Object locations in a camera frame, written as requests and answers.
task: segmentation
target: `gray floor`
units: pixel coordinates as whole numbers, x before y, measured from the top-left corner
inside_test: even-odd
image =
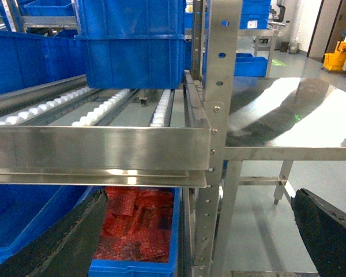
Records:
[[[250,53],[242,39],[239,51]],[[322,63],[276,51],[287,66],[272,66],[270,77],[315,77],[346,91],[346,74],[321,70]],[[245,162],[243,176],[277,176],[281,162]],[[346,162],[295,162],[295,190],[307,188],[346,212]],[[224,270],[316,272],[298,233],[288,201],[273,205],[272,187],[240,187],[231,223]]]

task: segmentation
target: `doorway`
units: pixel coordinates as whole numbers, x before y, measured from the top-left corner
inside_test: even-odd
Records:
[[[307,56],[322,62],[346,31],[346,0],[323,0]]]

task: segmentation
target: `perforated metal post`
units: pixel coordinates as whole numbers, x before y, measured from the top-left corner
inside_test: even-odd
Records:
[[[204,108],[212,128],[208,187],[200,189],[196,202],[194,275],[209,276],[213,257],[225,138],[236,59],[237,33],[242,0],[211,0]]]

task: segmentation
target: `blue storage bin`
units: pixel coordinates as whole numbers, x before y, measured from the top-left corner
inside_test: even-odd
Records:
[[[177,88],[184,67],[184,36],[82,40],[91,88]]]
[[[76,0],[81,34],[182,35],[185,0]]]
[[[49,82],[85,73],[79,40],[49,38],[42,41],[42,49]]]
[[[264,57],[236,58],[234,76],[265,77],[268,61]]]
[[[0,94],[84,73],[80,41],[0,31]]]
[[[240,29],[267,29],[271,0],[244,0]],[[256,28],[249,28],[249,21],[256,21]]]
[[[181,189],[174,193],[171,244],[168,263],[93,260],[88,277],[173,277],[177,270],[178,231]]]
[[[241,15],[240,29],[267,29],[269,13]],[[256,21],[256,28],[249,28],[249,21]]]
[[[271,0],[243,0],[242,14],[270,13]]]
[[[253,57],[253,55],[250,53],[237,53],[236,54],[236,59],[238,59],[238,58],[251,58],[251,57]]]
[[[0,263],[65,216],[87,186],[0,185]]]
[[[191,69],[192,42],[186,42],[185,45],[185,69]]]
[[[48,82],[44,37],[0,31],[0,93]]]
[[[74,16],[70,0],[36,0],[24,7],[30,16]]]

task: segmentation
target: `stainless steel shelf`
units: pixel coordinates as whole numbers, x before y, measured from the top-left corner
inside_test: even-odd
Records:
[[[77,29],[75,16],[22,16],[26,28],[67,28]]]

